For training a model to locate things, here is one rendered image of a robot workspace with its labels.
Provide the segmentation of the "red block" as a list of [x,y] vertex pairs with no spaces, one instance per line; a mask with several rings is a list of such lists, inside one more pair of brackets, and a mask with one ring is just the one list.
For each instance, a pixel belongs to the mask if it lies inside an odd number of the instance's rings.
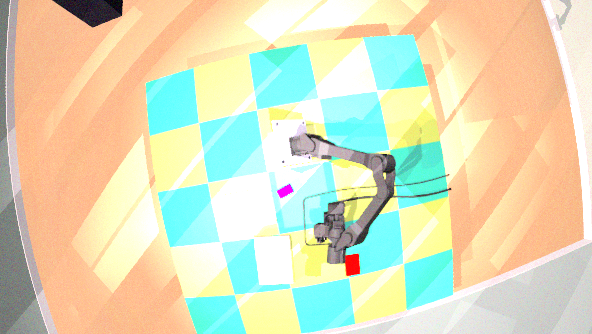
[[346,276],[360,274],[359,254],[346,255]]

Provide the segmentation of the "small purple block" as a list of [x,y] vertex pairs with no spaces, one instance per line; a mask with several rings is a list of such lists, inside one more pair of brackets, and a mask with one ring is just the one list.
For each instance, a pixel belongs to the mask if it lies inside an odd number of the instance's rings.
[[279,198],[282,199],[283,197],[285,197],[285,196],[293,193],[294,191],[293,191],[292,187],[289,184],[289,185],[287,185],[287,186],[285,186],[285,187],[277,190],[276,192],[277,192]]

